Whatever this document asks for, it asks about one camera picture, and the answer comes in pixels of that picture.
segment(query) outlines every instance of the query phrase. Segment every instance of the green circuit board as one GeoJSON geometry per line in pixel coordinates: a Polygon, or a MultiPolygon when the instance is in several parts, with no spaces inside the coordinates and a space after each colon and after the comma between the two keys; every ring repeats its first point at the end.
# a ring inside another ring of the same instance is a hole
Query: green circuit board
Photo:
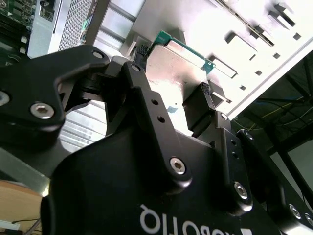
{"type": "Polygon", "coordinates": [[[36,0],[0,0],[0,14],[25,26],[32,26],[36,4],[36,0]]]}
{"type": "Polygon", "coordinates": [[[202,69],[206,72],[206,74],[209,74],[212,69],[214,69],[215,64],[204,58],[201,54],[197,53],[196,51],[192,50],[190,47],[188,47],[187,45],[185,45],[184,43],[182,43],[181,41],[177,40],[176,38],[173,38],[171,35],[169,35],[168,33],[161,31],[158,36],[156,37],[155,41],[152,43],[148,54],[151,52],[151,49],[154,48],[155,45],[157,44],[162,44],[164,46],[166,46],[171,40],[173,40],[174,42],[178,43],[179,45],[181,45],[182,47],[184,47],[185,49],[187,49],[188,51],[190,51],[191,53],[195,54],[196,56],[198,56],[199,58],[204,60],[204,65],[202,67],[202,69]]]}

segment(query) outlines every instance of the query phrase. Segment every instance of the screw hole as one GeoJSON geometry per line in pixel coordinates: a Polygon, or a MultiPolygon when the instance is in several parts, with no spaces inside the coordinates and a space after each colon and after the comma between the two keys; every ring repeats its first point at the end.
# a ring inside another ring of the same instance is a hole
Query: screw hole
{"type": "Polygon", "coordinates": [[[137,65],[132,64],[132,68],[135,71],[140,71],[140,68],[137,65]]]}
{"type": "Polygon", "coordinates": [[[100,53],[100,52],[98,52],[98,51],[94,51],[92,54],[93,54],[95,57],[99,58],[99,59],[102,59],[102,58],[103,58],[102,53],[100,53]]]}
{"type": "Polygon", "coordinates": [[[158,119],[160,122],[162,122],[162,123],[165,122],[165,119],[164,119],[163,117],[161,117],[161,116],[157,116],[157,119],[158,119]]]}
{"type": "Polygon", "coordinates": [[[231,154],[232,154],[236,159],[239,159],[239,156],[237,155],[237,153],[231,152],[231,154]]]}
{"type": "Polygon", "coordinates": [[[158,102],[157,102],[155,99],[152,99],[151,102],[152,102],[154,105],[158,105],[158,102]]]}

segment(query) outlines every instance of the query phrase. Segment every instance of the rectangular slot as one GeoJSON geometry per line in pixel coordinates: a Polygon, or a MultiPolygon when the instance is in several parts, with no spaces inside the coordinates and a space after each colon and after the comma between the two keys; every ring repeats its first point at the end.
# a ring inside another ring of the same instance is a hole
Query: rectangular slot
{"type": "Polygon", "coordinates": [[[231,45],[232,49],[238,52],[241,59],[250,60],[257,54],[257,50],[250,46],[246,41],[241,39],[237,34],[231,33],[226,39],[226,42],[231,45]]]}
{"type": "Polygon", "coordinates": [[[230,66],[225,64],[223,61],[219,60],[215,56],[212,56],[210,60],[215,64],[215,68],[227,75],[230,78],[234,78],[237,74],[230,66]]]}

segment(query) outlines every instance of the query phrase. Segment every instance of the cable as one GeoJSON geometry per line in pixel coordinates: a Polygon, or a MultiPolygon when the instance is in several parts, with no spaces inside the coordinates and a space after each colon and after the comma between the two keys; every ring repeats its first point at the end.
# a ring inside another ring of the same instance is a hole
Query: cable
{"type": "Polygon", "coordinates": [[[290,110],[288,109],[285,109],[283,106],[280,106],[279,104],[276,104],[276,103],[273,103],[273,102],[270,102],[270,101],[262,101],[262,103],[265,102],[265,103],[269,103],[269,104],[272,104],[272,105],[276,105],[278,107],[280,107],[281,109],[285,110],[286,112],[294,115],[297,119],[299,119],[300,121],[302,121],[306,126],[308,125],[301,117],[298,117],[296,114],[294,114],[293,112],[291,112],[290,110]]]}
{"type": "Polygon", "coordinates": [[[38,219],[31,227],[30,229],[28,229],[24,235],[31,235],[33,233],[33,231],[38,227],[38,225],[40,224],[41,219],[38,219]]]}
{"type": "MultiPolygon", "coordinates": [[[[236,123],[238,126],[244,128],[246,131],[249,130],[249,127],[245,127],[245,126],[242,126],[240,123],[238,123],[237,121],[234,121],[234,123],[236,123]]],[[[258,130],[262,130],[262,128],[256,128],[256,129],[253,129],[255,131],[258,131],[258,130]]]]}
{"type": "MultiPolygon", "coordinates": [[[[285,104],[285,105],[281,106],[280,108],[275,109],[274,111],[271,111],[271,112],[269,112],[268,114],[265,114],[265,115],[262,116],[261,118],[266,118],[267,116],[269,116],[269,115],[271,115],[271,114],[273,114],[273,113],[276,113],[278,110],[281,110],[282,108],[285,108],[285,107],[287,107],[287,106],[289,106],[289,105],[291,105],[291,104],[292,104],[292,103],[285,104]]],[[[247,130],[248,130],[248,131],[255,130],[255,129],[253,129],[255,126],[256,126],[256,124],[254,123],[250,128],[247,128],[247,130]]]]}
{"type": "MultiPolygon", "coordinates": [[[[304,117],[305,114],[307,114],[307,113],[308,113],[309,111],[311,111],[312,109],[313,109],[313,107],[309,108],[303,115],[300,116],[300,118],[304,117]]],[[[298,120],[299,120],[299,119],[295,119],[295,120],[293,120],[293,121],[290,121],[290,122],[287,122],[287,123],[283,123],[283,124],[280,124],[280,125],[278,125],[278,126],[289,125],[289,124],[292,124],[292,123],[294,123],[294,122],[296,122],[296,121],[298,121],[298,120]]]]}
{"type": "Polygon", "coordinates": [[[17,222],[24,222],[24,221],[35,221],[35,220],[38,220],[39,218],[37,219],[22,219],[22,220],[17,220],[17,221],[13,221],[12,224],[16,224],[17,222]]]}

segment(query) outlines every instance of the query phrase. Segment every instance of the black mechanical linkage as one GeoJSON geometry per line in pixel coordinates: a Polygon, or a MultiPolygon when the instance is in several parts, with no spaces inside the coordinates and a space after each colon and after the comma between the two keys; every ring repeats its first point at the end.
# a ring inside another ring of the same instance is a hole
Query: black mechanical linkage
{"type": "Polygon", "coordinates": [[[46,189],[43,235],[311,234],[311,211],[248,132],[231,133],[210,85],[182,104],[194,133],[186,136],[137,52],[109,62],[80,46],[1,68],[0,170],[31,187],[25,172],[50,181],[36,188],[46,189]],[[90,100],[105,102],[107,136],[69,154],[58,140],[65,113],[90,100]]]}

